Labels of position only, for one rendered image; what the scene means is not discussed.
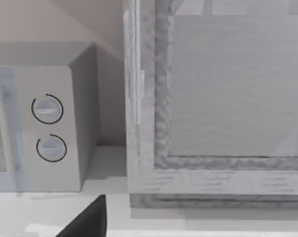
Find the grey cabinet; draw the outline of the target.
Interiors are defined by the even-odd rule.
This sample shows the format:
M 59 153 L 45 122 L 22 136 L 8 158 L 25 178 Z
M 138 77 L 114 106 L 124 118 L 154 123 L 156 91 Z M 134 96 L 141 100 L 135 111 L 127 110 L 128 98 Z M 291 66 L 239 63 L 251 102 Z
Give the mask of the grey cabinet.
M 171 155 L 175 16 L 187 0 L 123 0 L 127 180 L 134 208 L 298 209 L 298 156 Z

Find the pale microwave oven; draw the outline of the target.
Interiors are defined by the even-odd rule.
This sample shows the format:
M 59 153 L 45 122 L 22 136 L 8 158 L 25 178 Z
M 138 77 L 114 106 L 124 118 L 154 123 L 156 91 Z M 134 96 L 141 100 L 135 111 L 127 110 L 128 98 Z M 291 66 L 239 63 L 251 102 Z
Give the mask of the pale microwave oven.
M 0 192 L 78 192 L 99 137 L 96 45 L 92 42 L 0 42 Z M 31 105 L 45 94 L 63 117 L 43 124 Z M 68 148 L 59 162 L 36 151 L 55 134 Z

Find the grey cabinet door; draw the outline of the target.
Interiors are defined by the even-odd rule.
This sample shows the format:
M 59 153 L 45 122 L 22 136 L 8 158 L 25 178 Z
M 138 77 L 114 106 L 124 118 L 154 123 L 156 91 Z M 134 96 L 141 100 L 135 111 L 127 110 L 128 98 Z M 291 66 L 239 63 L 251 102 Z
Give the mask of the grey cabinet door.
M 154 165 L 298 170 L 298 0 L 155 0 Z

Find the pale microwave knob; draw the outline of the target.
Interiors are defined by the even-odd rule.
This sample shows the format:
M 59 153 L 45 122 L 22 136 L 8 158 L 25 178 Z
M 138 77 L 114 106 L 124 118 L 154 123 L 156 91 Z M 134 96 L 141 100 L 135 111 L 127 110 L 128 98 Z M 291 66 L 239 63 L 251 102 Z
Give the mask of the pale microwave knob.
M 61 137 L 50 134 L 46 138 L 38 139 L 36 151 L 47 162 L 59 162 L 66 156 L 68 148 Z
M 55 124 L 64 114 L 62 102 L 51 94 L 35 98 L 32 101 L 31 110 L 35 119 L 43 124 Z

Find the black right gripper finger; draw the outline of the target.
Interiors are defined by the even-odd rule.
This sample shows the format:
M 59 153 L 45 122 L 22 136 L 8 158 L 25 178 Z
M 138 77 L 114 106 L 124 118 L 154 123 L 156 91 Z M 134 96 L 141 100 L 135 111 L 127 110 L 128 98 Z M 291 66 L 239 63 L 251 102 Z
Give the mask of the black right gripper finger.
M 107 237 L 106 195 L 99 195 L 55 237 Z

